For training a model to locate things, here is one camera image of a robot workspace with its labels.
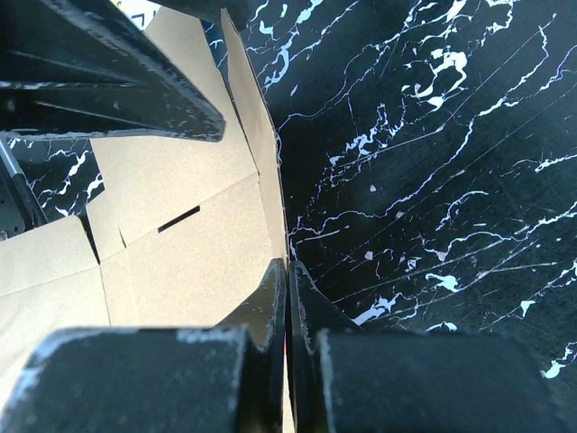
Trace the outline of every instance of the cardboard flap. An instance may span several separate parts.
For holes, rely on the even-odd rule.
[[[97,266],[82,223],[69,216],[0,243],[0,297]]]
[[[226,129],[220,143],[153,136],[92,141],[127,244],[256,172],[200,21],[161,8],[145,33],[218,108]]]
[[[100,261],[124,249],[122,234],[114,219],[107,190],[87,204],[87,215]]]
[[[258,287],[271,258],[257,175],[118,255],[124,254],[139,325],[213,326]],[[108,295],[106,278],[105,290],[111,311],[126,302]]]
[[[274,257],[288,256],[287,223],[280,184],[274,127],[240,35],[223,10],[228,80],[244,133],[260,174],[261,196]]]

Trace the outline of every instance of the black marble surface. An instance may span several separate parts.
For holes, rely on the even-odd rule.
[[[257,6],[292,254],[365,328],[519,338],[577,426],[575,2]],[[53,218],[103,187],[86,142],[14,151]]]

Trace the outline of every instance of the cardboard box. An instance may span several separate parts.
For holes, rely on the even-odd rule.
[[[226,14],[223,27],[238,117],[198,19],[162,8],[145,31],[223,113],[220,143],[94,140],[105,181],[87,207],[97,255],[73,216],[0,244],[0,406],[51,331],[211,327],[256,289],[272,258],[286,261],[273,127]]]

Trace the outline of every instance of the black bracket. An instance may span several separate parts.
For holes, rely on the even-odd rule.
[[[161,3],[213,16],[246,0]],[[221,113],[111,2],[0,2],[0,134],[157,134],[217,142]]]

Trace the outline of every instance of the black plastic part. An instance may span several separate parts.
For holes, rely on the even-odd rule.
[[[237,431],[249,345],[244,328],[58,331],[24,368],[0,431]]]
[[[32,221],[22,203],[19,203],[10,176],[0,161],[0,241],[19,235],[30,228]]]
[[[570,431],[514,340],[322,331],[316,353],[325,419],[307,431]]]
[[[251,431],[282,430],[287,272],[272,260],[258,289],[217,327],[247,326],[258,353],[245,366],[243,383],[251,398],[243,401],[241,419]]]
[[[221,140],[224,119],[105,0],[0,2],[0,133]]]
[[[321,382],[314,363],[316,335],[323,328],[363,331],[316,288],[302,262],[290,264],[288,290],[287,363],[293,419],[296,431],[315,431],[325,419],[325,409],[317,397]]]
[[[0,239],[19,235],[48,221],[10,146],[0,138]]]
[[[249,19],[247,0],[155,0],[156,4],[220,24],[220,11],[226,9],[237,30],[243,30]]]

